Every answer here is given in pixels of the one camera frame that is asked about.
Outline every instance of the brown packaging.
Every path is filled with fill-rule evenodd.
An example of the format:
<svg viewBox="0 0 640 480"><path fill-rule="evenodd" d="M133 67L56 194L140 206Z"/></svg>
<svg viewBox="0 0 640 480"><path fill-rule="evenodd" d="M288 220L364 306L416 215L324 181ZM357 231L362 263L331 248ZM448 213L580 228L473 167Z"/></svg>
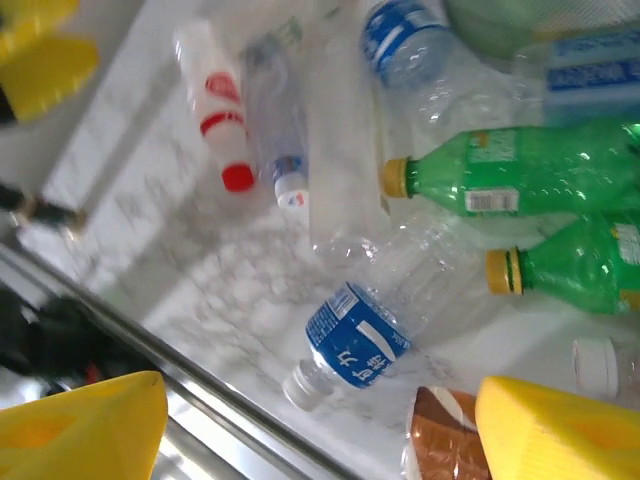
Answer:
<svg viewBox="0 0 640 480"><path fill-rule="evenodd" d="M490 480L476 428L474 396L420 387L411 418L405 476L411 480Z"/></svg>

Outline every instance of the white wall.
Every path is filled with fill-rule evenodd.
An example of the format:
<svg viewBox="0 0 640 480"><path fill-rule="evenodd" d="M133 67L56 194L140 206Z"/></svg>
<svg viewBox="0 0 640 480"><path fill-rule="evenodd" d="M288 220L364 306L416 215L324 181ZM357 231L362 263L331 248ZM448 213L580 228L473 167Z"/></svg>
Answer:
<svg viewBox="0 0 640 480"><path fill-rule="evenodd" d="M76 97L67 100L45 118L24 127L0 129L0 180L37 190L46 180L58 156L91 101L105 70L127 34L144 0L81 0L80 11L65 30L88 35L100 49L97 75Z"/></svg>

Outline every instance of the green plastic bottle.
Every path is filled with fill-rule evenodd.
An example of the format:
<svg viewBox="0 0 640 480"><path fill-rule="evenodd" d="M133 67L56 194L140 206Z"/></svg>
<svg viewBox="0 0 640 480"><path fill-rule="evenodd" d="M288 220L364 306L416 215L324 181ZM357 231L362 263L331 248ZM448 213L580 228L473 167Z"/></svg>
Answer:
<svg viewBox="0 0 640 480"><path fill-rule="evenodd" d="M465 132L420 160L390 160L382 180L391 197L464 216L640 209L640 123Z"/></svg>
<svg viewBox="0 0 640 480"><path fill-rule="evenodd" d="M640 210L582 216L530 250L487 252L494 294L539 290L593 313L640 312Z"/></svg>

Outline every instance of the yellow plastic object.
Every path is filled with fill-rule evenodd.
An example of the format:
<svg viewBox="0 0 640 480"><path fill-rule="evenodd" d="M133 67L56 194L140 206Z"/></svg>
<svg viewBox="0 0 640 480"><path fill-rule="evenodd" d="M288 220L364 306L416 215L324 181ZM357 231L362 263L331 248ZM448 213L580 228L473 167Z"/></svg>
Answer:
<svg viewBox="0 0 640 480"><path fill-rule="evenodd" d="M98 63L92 40L51 36L0 66L0 87L16 120L23 123L80 90Z"/></svg>
<svg viewBox="0 0 640 480"><path fill-rule="evenodd" d="M476 421L494 480L638 480L640 413L504 377Z"/></svg>
<svg viewBox="0 0 640 480"><path fill-rule="evenodd" d="M1 411L0 479L146 480L166 422L157 372Z"/></svg>
<svg viewBox="0 0 640 480"><path fill-rule="evenodd" d="M79 0L0 0L0 65L53 32L78 10Z"/></svg>

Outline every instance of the green bottle label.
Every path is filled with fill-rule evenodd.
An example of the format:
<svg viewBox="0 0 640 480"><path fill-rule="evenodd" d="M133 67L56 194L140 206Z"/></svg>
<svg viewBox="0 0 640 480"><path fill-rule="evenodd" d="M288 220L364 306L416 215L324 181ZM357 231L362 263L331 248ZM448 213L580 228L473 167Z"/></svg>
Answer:
<svg viewBox="0 0 640 480"><path fill-rule="evenodd" d="M518 213L520 171L517 129L472 132L467 148L464 209L471 215Z"/></svg>
<svg viewBox="0 0 640 480"><path fill-rule="evenodd" d="M640 311L640 230L639 225L612 222L616 249L612 260L618 283L619 310Z"/></svg>

